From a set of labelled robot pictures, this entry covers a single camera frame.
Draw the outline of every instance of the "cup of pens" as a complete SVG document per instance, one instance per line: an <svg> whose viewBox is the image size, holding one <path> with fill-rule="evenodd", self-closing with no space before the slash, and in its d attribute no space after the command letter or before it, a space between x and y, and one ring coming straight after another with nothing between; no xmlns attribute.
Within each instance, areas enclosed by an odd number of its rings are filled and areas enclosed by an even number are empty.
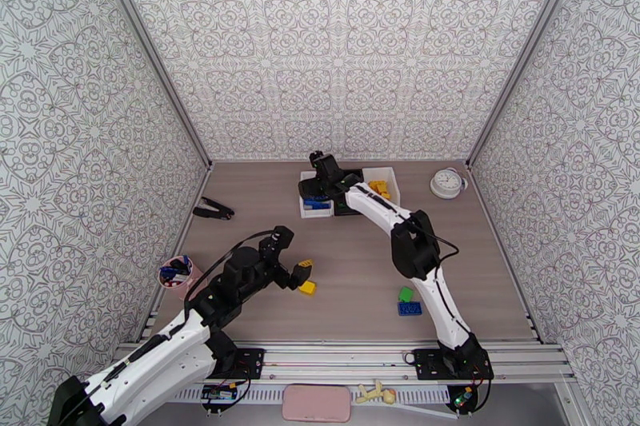
<svg viewBox="0 0 640 426"><path fill-rule="evenodd" d="M195 284L202 271L194 265L194 262L189 256L176 256L171 257L165 262L158 270L158 281L164 289L171 291L175 296L181 300L185 299L186 293L189 288ZM204 289L207 283L206 280L202 282L198 289L191 294L194 297L197 291Z"/></svg>

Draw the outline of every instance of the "black clip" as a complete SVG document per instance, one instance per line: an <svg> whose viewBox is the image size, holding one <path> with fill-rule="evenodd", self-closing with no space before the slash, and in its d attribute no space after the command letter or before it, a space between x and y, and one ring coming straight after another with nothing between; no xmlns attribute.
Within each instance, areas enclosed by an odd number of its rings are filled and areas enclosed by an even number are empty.
<svg viewBox="0 0 640 426"><path fill-rule="evenodd" d="M200 197L200 202L194 208L193 215L204 218L219 218L220 220L231 220L235 212L229 207L225 207L222 203L211 200L207 197Z"/></svg>

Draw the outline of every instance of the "white patterned wall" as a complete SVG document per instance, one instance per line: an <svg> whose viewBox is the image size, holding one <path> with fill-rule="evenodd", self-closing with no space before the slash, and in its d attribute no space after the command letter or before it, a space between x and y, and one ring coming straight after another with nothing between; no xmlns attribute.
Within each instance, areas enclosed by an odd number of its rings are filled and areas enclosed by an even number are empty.
<svg viewBox="0 0 640 426"><path fill-rule="evenodd" d="M640 424L640 0L565 0L474 167L597 424Z"/></svg>
<svg viewBox="0 0 640 426"><path fill-rule="evenodd" d="M215 160L466 158L542 0L136 0Z"/></svg>
<svg viewBox="0 0 640 426"><path fill-rule="evenodd" d="M0 0L0 424L136 338L203 171L114 0Z"/></svg>

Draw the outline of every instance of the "green lego brick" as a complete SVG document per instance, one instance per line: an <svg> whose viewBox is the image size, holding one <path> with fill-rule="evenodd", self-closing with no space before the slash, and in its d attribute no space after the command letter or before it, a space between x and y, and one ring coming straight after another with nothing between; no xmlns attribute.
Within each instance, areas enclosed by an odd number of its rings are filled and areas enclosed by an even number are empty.
<svg viewBox="0 0 640 426"><path fill-rule="evenodd" d="M412 297L414 297L414 290L403 286L400 290L400 294L398 295L398 301L401 303L408 303L411 301Z"/></svg>

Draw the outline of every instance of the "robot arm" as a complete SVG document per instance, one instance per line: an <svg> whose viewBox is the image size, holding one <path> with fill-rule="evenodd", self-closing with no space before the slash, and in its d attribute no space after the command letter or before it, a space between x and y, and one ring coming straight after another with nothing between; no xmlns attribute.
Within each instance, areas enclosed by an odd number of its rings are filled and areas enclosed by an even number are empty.
<svg viewBox="0 0 640 426"><path fill-rule="evenodd" d="M440 267L438 238L426 213L410 212L382 198L355 175L346 175L330 154L312 153L310 161L316 169L316 178L301 181L300 194L320 199L344 195L349 207L390 237L394 265L404 277L411 279L429 310L442 360L451 376L493 378L486 351L460 316L447 288Z"/></svg>
<svg viewBox="0 0 640 426"><path fill-rule="evenodd" d="M242 311L242 303L275 281L296 289L311 267L296 265L291 274L278 258L294 233L278 226L258 249L235 245L210 268L224 268L162 331L117 364L81 383L76 376L58 386L47 426L134 426L188 384L206 379L214 369L233 371L233 341L222 331ZM196 289L200 281L192 286Z"/></svg>

